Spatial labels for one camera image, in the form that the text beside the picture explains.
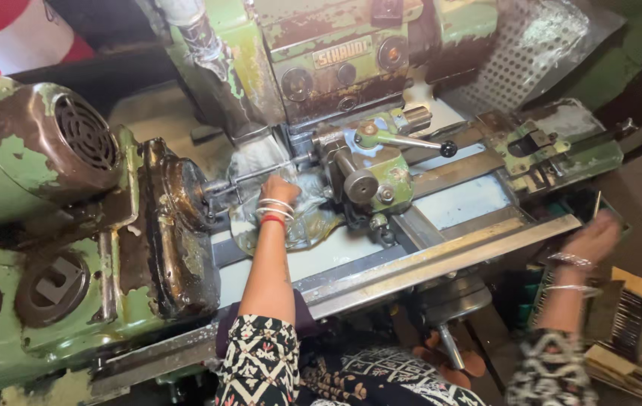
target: perforated metal guard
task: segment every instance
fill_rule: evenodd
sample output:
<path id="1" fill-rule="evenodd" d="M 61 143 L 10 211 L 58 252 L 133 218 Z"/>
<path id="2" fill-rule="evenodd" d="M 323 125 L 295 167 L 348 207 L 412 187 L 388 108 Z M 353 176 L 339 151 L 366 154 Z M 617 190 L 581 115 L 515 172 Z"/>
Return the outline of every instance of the perforated metal guard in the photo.
<path id="1" fill-rule="evenodd" d="M 110 171 L 118 159 L 117 148 L 105 121 L 71 96 L 57 101 L 55 117 L 73 152 L 90 166 Z"/>
<path id="2" fill-rule="evenodd" d="M 480 114 L 521 106 L 542 78 L 588 32 L 584 15 L 561 2 L 499 0 L 498 39 L 470 85 L 444 99 Z"/>

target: bolt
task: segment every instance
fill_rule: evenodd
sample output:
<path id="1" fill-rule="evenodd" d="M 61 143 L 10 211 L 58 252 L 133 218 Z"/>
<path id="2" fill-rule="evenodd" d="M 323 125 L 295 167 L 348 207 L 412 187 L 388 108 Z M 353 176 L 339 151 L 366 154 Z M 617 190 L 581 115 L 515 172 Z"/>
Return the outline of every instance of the bolt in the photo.
<path id="1" fill-rule="evenodd" d="M 394 201 L 394 188 L 389 185 L 383 185 L 379 188 L 379 200 L 386 205 Z"/>

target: black knob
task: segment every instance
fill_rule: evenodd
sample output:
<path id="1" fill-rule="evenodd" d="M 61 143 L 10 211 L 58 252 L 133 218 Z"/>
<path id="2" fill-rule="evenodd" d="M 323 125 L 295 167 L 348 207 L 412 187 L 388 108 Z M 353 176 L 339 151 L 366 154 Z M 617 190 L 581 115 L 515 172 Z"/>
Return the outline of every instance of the black knob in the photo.
<path id="1" fill-rule="evenodd" d="M 459 147 L 457 147 L 456 143 L 453 141 L 444 141 L 442 143 L 442 157 L 444 158 L 453 157 L 458 150 Z"/>

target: red bracelet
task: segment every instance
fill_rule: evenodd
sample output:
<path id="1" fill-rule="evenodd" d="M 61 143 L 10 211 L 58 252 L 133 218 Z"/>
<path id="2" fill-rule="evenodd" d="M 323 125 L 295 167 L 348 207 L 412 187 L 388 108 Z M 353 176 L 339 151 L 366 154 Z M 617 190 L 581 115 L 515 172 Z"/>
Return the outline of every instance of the red bracelet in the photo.
<path id="1" fill-rule="evenodd" d="M 263 223 L 265 223 L 265 222 L 267 222 L 267 221 L 278 221 L 278 222 L 281 224 L 281 226 L 283 226 L 283 227 L 285 228 L 285 221 L 283 221 L 283 219 L 282 219 L 282 218 L 280 218 L 280 217 L 278 217 L 278 216 L 275 216 L 275 215 L 265 215 L 265 216 L 263 216 L 263 218 L 261 219 L 261 223 L 260 223 L 260 225 L 262 226 L 262 225 L 263 225 Z"/>

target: black and white fabric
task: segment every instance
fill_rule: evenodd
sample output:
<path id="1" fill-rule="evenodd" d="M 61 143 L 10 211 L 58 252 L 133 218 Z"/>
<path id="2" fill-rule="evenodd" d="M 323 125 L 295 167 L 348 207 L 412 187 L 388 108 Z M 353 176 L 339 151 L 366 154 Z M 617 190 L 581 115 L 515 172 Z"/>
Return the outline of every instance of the black and white fabric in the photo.
<path id="1" fill-rule="evenodd" d="M 289 323 L 240 316 L 228 333 L 216 404 L 292 404 L 298 396 L 298 339 Z"/>
<path id="2" fill-rule="evenodd" d="M 581 355 L 569 337 L 537 330 L 531 338 L 524 346 L 528 358 L 509 384 L 508 403 L 593 404 Z M 485 406 L 474 392 L 445 382 L 434 366 L 398 347 L 323 354 L 300 379 L 298 340 L 288 323 L 240 316 L 229 340 L 217 406 Z"/>
<path id="3" fill-rule="evenodd" d="M 524 361 L 506 388 L 507 404 L 592 406 L 596 393 L 589 387 L 578 340 L 569 333 L 538 329 L 522 344 Z"/>

